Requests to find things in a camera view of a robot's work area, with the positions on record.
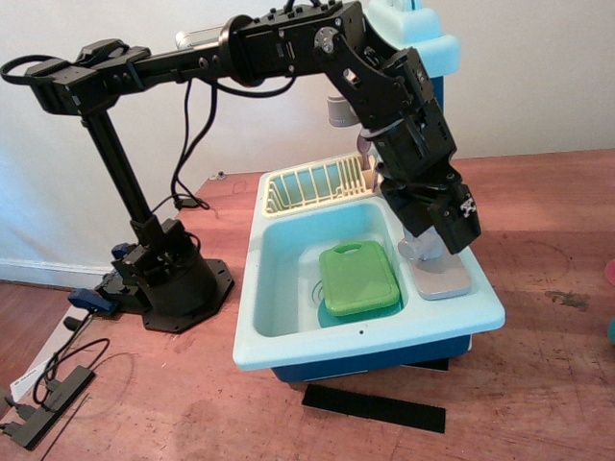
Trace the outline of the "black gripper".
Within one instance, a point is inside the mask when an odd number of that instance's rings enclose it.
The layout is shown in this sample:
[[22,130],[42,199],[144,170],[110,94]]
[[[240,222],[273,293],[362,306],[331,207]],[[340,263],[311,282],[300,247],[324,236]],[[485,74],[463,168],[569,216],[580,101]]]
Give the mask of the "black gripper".
[[455,143],[434,97],[378,89],[365,100],[365,128],[383,164],[382,195],[403,227],[419,236],[433,225],[451,255],[471,245],[478,207],[451,165]]

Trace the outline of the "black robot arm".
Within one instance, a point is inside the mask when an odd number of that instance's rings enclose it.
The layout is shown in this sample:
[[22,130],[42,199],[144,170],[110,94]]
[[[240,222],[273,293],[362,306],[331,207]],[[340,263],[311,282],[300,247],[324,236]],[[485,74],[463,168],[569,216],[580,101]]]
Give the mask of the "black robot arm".
[[239,15],[212,41],[165,54],[107,39],[84,47],[75,61],[31,55],[2,66],[2,79],[29,87],[46,112],[81,119],[130,215],[137,243],[86,296],[88,311],[136,313],[148,329],[180,333],[217,314],[234,283],[224,262],[201,256],[179,221],[161,222],[148,206],[108,115],[118,99],[192,80],[219,91],[223,78],[259,96],[268,78],[319,73],[374,142],[384,199],[405,229],[435,229],[452,254],[469,246],[480,221],[451,165],[455,142],[432,74],[416,49],[387,40],[357,1],[288,2],[261,17]]

